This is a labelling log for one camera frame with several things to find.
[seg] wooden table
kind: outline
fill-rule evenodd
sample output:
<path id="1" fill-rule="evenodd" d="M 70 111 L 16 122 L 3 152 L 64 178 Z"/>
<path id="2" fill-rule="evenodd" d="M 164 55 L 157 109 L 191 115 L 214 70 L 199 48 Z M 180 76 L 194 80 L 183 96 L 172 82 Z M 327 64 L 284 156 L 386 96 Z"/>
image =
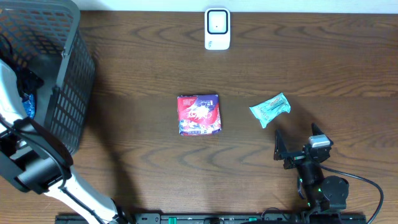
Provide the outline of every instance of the wooden table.
<path id="1" fill-rule="evenodd" d="M 261 212 L 307 206 L 295 170 L 274 161 L 274 131 L 301 149 L 316 122 L 335 142 L 324 165 L 369 178 L 398 221 L 398 16 L 233 13 L 231 47 L 207 51 L 203 13 L 82 12 L 96 82 L 77 171 L 132 211 Z M 266 129 L 249 107 L 284 92 L 292 111 Z M 178 135 L 177 96 L 217 93 L 223 131 Z M 379 192 L 348 179 L 348 212 Z M 73 213 L 0 180 L 0 223 Z"/>

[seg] wood grain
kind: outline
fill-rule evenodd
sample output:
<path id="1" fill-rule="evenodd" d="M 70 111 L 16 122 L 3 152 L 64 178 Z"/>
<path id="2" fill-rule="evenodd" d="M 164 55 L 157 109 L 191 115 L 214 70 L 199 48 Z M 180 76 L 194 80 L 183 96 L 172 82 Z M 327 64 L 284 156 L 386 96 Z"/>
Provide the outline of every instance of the wood grain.
<path id="1" fill-rule="evenodd" d="M 132 211 L 293 210 L 306 203 L 296 171 L 272 159 L 274 130 L 299 149 L 316 122 L 335 142 L 325 165 L 377 182 L 386 199 L 374 223 L 396 223 L 397 19 L 234 13 L 231 47 L 207 51 L 202 13 L 83 12 L 97 77 L 76 169 Z M 292 111 L 261 129 L 249 106 L 280 92 Z M 179 136 L 176 97 L 205 93 L 220 95 L 222 133 Z M 369 218 L 379 193 L 348 181 L 347 211 Z M 73 213 L 4 180 L 0 195 L 0 223 Z"/>

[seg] white backdrop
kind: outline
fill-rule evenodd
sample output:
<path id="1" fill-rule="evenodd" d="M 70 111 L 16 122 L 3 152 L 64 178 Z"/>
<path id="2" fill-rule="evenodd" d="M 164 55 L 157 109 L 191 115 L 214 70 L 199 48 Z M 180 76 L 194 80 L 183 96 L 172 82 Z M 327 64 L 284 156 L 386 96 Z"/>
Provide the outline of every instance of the white backdrop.
<path id="1" fill-rule="evenodd" d="M 73 0 L 81 10 L 394 13 L 398 0 Z"/>

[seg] gray plastic basket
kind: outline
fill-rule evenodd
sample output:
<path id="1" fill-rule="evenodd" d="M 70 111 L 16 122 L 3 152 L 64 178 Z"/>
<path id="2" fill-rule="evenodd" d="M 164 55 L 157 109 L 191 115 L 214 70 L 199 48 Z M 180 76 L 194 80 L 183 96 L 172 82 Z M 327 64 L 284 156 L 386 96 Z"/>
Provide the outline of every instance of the gray plastic basket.
<path id="1" fill-rule="evenodd" d="M 78 30 L 80 11 L 69 0 L 0 0 L 0 33 L 13 60 L 45 82 L 35 120 L 76 153 L 94 83 L 94 63 Z"/>

